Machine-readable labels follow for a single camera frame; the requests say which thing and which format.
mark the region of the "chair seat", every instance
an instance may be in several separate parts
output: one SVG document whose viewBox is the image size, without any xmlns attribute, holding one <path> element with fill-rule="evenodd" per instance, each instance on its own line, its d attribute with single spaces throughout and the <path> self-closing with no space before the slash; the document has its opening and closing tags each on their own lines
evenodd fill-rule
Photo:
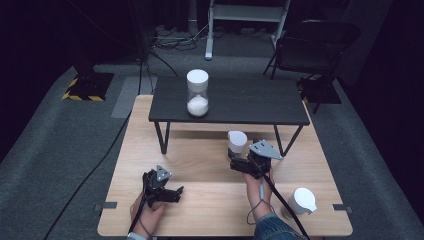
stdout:
<svg viewBox="0 0 424 240">
<path fill-rule="evenodd" d="M 280 50 L 281 61 L 277 61 L 277 67 L 282 70 L 322 75 L 331 73 L 334 68 L 325 44 L 284 39 Z"/>
</svg>

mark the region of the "person's left hand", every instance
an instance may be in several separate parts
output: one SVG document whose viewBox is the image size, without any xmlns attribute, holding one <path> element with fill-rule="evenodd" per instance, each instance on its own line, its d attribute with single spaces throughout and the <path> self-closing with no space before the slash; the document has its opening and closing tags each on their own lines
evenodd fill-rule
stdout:
<svg viewBox="0 0 424 240">
<path fill-rule="evenodd" d="M 141 198 L 142 195 L 140 194 L 133 203 L 133 205 L 131 205 L 131 220 L 134 220 L 135 215 L 137 214 Z M 145 237 L 146 239 L 151 237 L 150 235 L 153 234 L 153 232 L 156 230 L 159 224 L 159 220 L 161 219 L 167 206 L 167 203 L 161 203 L 155 210 L 153 210 L 147 204 L 145 204 L 140 216 L 140 221 L 143 223 L 144 228 L 141 225 L 140 221 L 137 221 L 137 224 L 134 226 L 133 232 Z"/>
</svg>

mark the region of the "white cup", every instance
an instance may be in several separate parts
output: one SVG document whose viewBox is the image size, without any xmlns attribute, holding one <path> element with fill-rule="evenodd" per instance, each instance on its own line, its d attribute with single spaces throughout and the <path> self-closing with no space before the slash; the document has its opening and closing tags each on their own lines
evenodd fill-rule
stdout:
<svg viewBox="0 0 424 240">
<path fill-rule="evenodd" d="M 240 154 L 247 143 L 247 136 L 244 132 L 229 131 L 228 132 L 228 147 L 233 153 Z"/>
<path fill-rule="evenodd" d="M 302 215 L 304 213 L 311 214 L 317 210 L 315 195 L 307 188 L 296 189 L 289 197 L 287 203 L 297 215 Z M 292 218 L 291 214 L 284 206 L 282 207 L 282 213 L 286 218 Z"/>
</svg>

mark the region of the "yellow and black hazard tape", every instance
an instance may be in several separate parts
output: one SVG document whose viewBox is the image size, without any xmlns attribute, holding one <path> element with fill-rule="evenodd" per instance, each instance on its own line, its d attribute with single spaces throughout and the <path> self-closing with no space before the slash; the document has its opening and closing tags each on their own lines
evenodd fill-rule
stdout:
<svg viewBox="0 0 424 240">
<path fill-rule="evenodd" d="M 62 99 L 72 99 L 72 100 L 88 100 L 88 101 L 105 101 L 105 96 L 91 96 L 84 94 L 75 94 L 72 90 L 75 88 L 75 85 L 78 81 L 78 76 L 76 76 L 69 85 Z"/>
</svg>

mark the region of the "stand base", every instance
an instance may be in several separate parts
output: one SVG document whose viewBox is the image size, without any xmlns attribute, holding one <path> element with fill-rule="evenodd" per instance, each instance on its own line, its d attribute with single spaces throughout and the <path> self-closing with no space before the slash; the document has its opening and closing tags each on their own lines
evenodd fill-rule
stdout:
<svg viewBox="0 0 424 240">
<path fill-rule="evenodd" d="M 76 75 L 62 99 L 105 101 L 105 95 L 113 76 L 113 73 L 94 73 L 88 80 Z"/>
</svg>

